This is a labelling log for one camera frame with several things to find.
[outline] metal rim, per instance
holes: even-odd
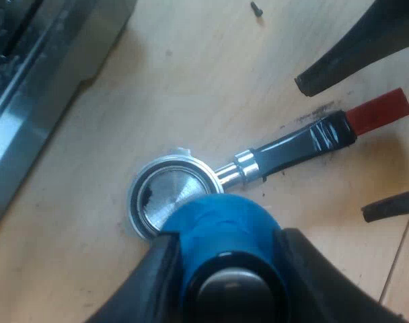
[[[191,172],[199,180],[205,180],[211,190],[210,193],[224,193],[215,172],[204,162],[190,155],[167,155],[151,161],[137,174],[128,191],[127,199],[128,219],[135,231],[145,240],[154,238],[159,231],[151,223],[148,223],[139,210],[141,189],[152,176],[169,166],[183,168]]]

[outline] small black screw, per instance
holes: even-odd
[[[261,17],[263,15],[263,11],[256,5],[255,2],[251,2],[251,8],[254,10],[256,17]]]

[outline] red handle end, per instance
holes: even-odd
[[[357,136],[409,115],[409,103],[399,87],[346,112]]]

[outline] chrome neck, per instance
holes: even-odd
[[[261,177],[260,168],[250,150],[235,155],[234,162],[219,168],[215,173],[224,189],[238,184],[246,185]]]

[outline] wooden table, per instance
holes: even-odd
[[[80,322],[110,297],[148,249],[126,194],[154,157],[181,146],[217,167],[322,104],[348,109],[396,87],[409,100],[409,49],[314,98],[293,81],[371,3],[261,0],[257,20],[248,1],[139,1],[0,225],[0,322]],[[409,117],[234,193],[409,318],[409,218],[366,224],[360,212],[405,190]]]

